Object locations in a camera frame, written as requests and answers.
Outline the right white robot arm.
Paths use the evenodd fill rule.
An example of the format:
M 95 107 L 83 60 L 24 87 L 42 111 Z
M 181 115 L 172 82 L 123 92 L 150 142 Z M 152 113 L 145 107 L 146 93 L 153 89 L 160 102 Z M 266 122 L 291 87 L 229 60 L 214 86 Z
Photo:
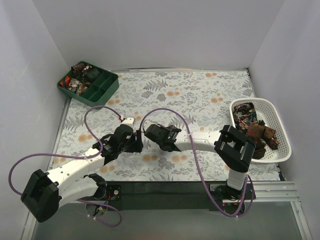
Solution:
M 237 199 L 245 192 L 245 177 L 256 148 L 255 141 L 231 125 L 214 132 L 188 133 L 180 128 L 156 125 L 156 143 L 163 151 L 184 152 L 192 149 L 216 153 L 229 167 L 226 181 L 227 195 Z

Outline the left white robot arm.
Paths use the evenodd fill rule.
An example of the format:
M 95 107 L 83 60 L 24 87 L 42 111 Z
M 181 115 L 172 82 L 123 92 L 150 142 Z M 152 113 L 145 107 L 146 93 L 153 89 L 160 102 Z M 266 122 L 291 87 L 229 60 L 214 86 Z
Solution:
M 33 172 L 20 199 L 39 223 L 50 219 L 60 207 L 78 199 L 102 200 L 108 184 L 93 170 L 117 159 L 123 152 L 140 153 L 142 148 L 139 130 L 123 139 L 107 134 L 93 144 L 82 159 L 72 160 L 47 172 L 40 169 Z

